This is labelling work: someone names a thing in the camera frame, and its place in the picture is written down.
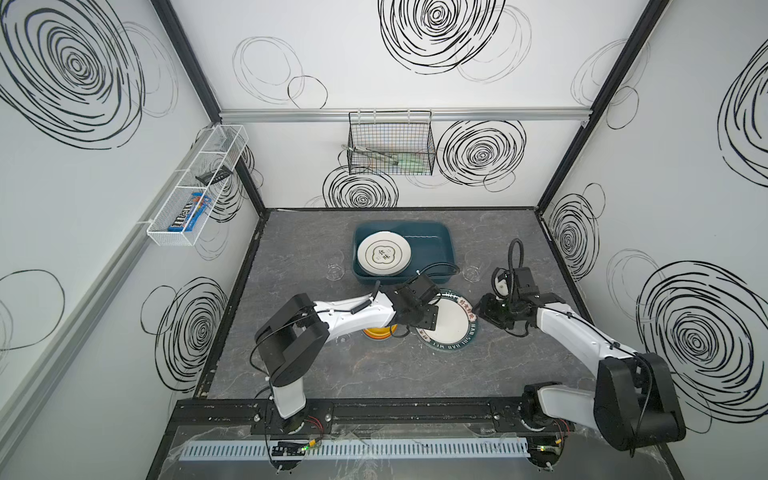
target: black wire basket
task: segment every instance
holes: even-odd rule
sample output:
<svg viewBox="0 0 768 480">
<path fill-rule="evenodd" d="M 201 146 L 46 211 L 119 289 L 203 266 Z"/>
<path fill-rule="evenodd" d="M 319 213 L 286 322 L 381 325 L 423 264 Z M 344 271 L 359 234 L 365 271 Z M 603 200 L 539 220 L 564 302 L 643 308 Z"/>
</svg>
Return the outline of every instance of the black wire basket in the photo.
<svg viewBox="0 0 768 480">
<path fill-rule="evenodd" d="M 350 174 L 432 175 L 436 158 L 431 111 L 349 113 Z"/>
</svg>

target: gray marble table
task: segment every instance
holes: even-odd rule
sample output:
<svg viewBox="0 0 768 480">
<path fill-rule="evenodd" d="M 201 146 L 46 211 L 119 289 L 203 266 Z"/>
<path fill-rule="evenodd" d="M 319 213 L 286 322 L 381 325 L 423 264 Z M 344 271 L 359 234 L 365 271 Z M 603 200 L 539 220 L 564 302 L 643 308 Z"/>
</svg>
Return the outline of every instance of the gray marble table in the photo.
<svg viewBox="0 0 768 480">
<path fill-rule="evenodd" d="M 459 274 L 445 286 L 471 303 L 490 289 L 494 267 L 505 266 L 511 239 L 525 244 L 541 291 L 572 298 L 561 271 L 530 210 L 426 210 L 392 212 L 274 212 L 266 224 L 245 292 L 220 357 L 210 399 L 252 397 L 266 382 L 248 363 L 253 334 L 292 295 L 313 300 L 341 300 L 363 295 L 370 286 L 351 271 L 352 237 L 358 223 L 371 220 L 427 220 L 448 227 L 457 261 L 470 250 L 487 254 L 483 280 L 470 283 Z M 324 278 L 319 262 L 341 249 L 346 273 Z M 309 398 L 518 396 L 533 382 L 563 382 L 591 388 L 590 372 L 563 346 L 538 330 L 519 339 L 479 322 L 464 349 L 436 352 L 416 335 L 376 342 L 357 332 L 327 344 L 304 377 Z"/>
</svg>

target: glass cup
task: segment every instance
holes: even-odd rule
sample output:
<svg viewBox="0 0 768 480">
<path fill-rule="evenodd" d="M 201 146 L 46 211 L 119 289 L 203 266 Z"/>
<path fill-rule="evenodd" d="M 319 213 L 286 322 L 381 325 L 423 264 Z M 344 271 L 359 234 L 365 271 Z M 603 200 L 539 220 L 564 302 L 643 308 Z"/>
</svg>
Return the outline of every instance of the glass cup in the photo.
<svg viewBox="0 0 768 480">
<path fill-rule="evenodd" d="M 471 250 L 464 255 L 462 276 L 470 283 L 479 282 L 485 269 L 488 268 L 488 258 L 478 250 Z"/>
<path fill-rule="evenodd" d="M 341 250 L 324 255 L 319 262 L 328 280 L 335 282 L 344 276 L 344 252 Z"/>
</svg>

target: black aluminum frame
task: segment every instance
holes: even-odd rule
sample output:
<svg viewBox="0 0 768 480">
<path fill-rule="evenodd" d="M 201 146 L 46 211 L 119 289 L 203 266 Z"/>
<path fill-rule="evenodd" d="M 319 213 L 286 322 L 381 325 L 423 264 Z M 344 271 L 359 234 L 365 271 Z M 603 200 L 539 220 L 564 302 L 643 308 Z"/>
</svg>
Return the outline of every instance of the black aluminum frame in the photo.
<svg viewBox="0 0 768 480">
<path fill-rule="evenodd" d="M 607 106 L 610 104 L 616 90 L 621 85 L 624 76 L 634 63 L 640 49 L 644 45 L 650 33 L 653 31 L 664 9 L 670 0 L 650 0 L 640 18 L 635 25 L 632 35 L 627 40 L 624 50 L 619 55 L 616 64 L 603 85 L 600 93 L 592 106 L 593 114 L 589 122 L 579 129 L 571 145 L 566 151 L 558 169 L 549 182 L 544 194 L 542 195 L 536 207 L 491 207 L 489 210 L 534 210 L 537 214 L 540 227 L 544 233 L 549 247 L 563 277 L 566 279 L 568 289 L 573 296 L 576 307 L 585 319 L 591 321 L 584 300 L 578 292 L 575 282 L 566 269 L 565 262 L 559 250 L 552 242 L 551 235 L 544 223 L 541 215 L 550 204 L 558 188 L 568 175 L 568 171 L 573 166 L 581 149 L 587 142 L 591 133 L 597 127 L 598 122 Z M 181 26 L 179 18 L 171 4 L 170 0 L 151 0 L 152 5 L 160 18 L 166 33 L 170 38 L 184 69 L 187 71 L 192 85 L 200 98 L 211 121 L 220 121 L 220 107 L 214 96 L 213 90 L 208 83 L 202 68 L 192 50 L 184 29 Z M 174 436 L 180 426 L 184 425 L 252 425 L 255 433 L 264 432 L 268 435 L 280 434 L 278 429 L 279 416 L 276 416 L 273 408 L 274 404 L 266 400 L 256 399 L 206 399 L 210 384 L 213 382 L 214 374 L 217 370 L 218 360 L 223 351 L 229 329 L 234 320 L 240 298 L 243 294 L 245 284 L 250 274 L 253 260 L 256 256 L 261 235 L 269 220 L 270 211 L 265 207 L 264 202 L 257 190 L 253 178 L 244 165 L 238 163 L 236 172 L 240 181 L 248 193 L 253 206 L 259 214 L 260 220 L 254 231 L 248 251 L 246 253 L 243 265 L 240 268 L 235 287 L 230 296 L 224 318 L 219 326 L 214 344 L 209 352 L 204 374 L 195 390 L 195 396 L 192 399 L 180 400 L 177 402 L 174 411 L 168 421 L 163 438 L 157 448 L 151 468 L 147 474 L 147 480 L 156 479 L 168 455 Z M 395 209 L 291 209 L 301 211 L 323 211 L 323 210 L 478 210 L 482 207 L 472 208 L 395 208 Z M 521 436 L 549 436 L 554 435 L 554 431 L 543 431 L 541 433 L 531 432 L 523 427 L 516 416 L 516 405 L 519 404 L 519 397 L 485 397 L 485 398 L 432 398 L 432 399 L 308 399 L 309 408 L 317 413 L 318 419 L 325 422 L 325 413 L 331 415 L 331 422 L 335 423 L 414 423 L 414 422 L 492 422 L 495 429 L 499 432 L 517 432 Z M 674 461 L 669 448 L 666 444 L 658 446 L 662 457 L 670 468 L 670 473 L 675 480 L 683 480 L 680 469 Z"/>
</svg>

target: wall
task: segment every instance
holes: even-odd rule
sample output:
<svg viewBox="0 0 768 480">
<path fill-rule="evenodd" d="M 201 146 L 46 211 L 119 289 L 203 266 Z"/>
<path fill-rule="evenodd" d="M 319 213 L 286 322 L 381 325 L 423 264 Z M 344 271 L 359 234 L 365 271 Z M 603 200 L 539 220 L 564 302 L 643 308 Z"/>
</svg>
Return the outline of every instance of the wall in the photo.
<svg viewBox="0 0 768 480">
<path fill-rule="evenodd" d="M 149 1 L 0 5 L 2 414 L 208 120 Z"/>
<path fill-rule="evenodd" d="M 253 236 L 256 211 L 242 195 L 195 248 L 150 244 L 1 480 L 146 476 L 176 400 L 197 384 Z"/>
<path fill-rule="evenodd" d="M 767 15 L 672 2 L 545 215 L 596 324 L 669 362 L 696 480 L 768 468 Z"/>
<path fill-rule="evenodd" d="M 432 175 L 390 175 L 382 161 L 381 170 L 349 174 L 344 123 L 246 129 L 268 207 L 507 207 L 538 202 L 578 127 L 577 121 L 433 122 Z"/>
<path fill-rule="evenodd" d="M 148 0 L 0 11 L 2 410 L 208 119 Z M 243 161 L 254 172 L 253 156 Z M 146 239 L 0 478 L 146 475 L 257 223 L 232 180 L 195 247 Z"/>
<path fill-rule="evenodd" d="M 174 3 L 223 109 L 351 111 L 591 106 L 645 5 L 645 0 Z M 427 13 L 421 15 L 422 9 Z M 634 77 L 627 82 L 633 84 Z M 323 185 L 338 177 L 333 169 L 347 141 L 346 124 L 250 125 L 263 199 L 268 207 L 532 206 L 578 122 L 432 127 L 437 147 L 432 175 L 353 172 L 353 178 L 337 180 L 349 185 L 355 197 L 350 203 L 333 194 L 323 197 Z M 511 132 L 520 130 L 525 136 Z M 456 133 L 454 148 L 446 131 Z M 386 146 L 397 150 L 397 140 L 391 133 L 389 138 Z"/>
</svg>

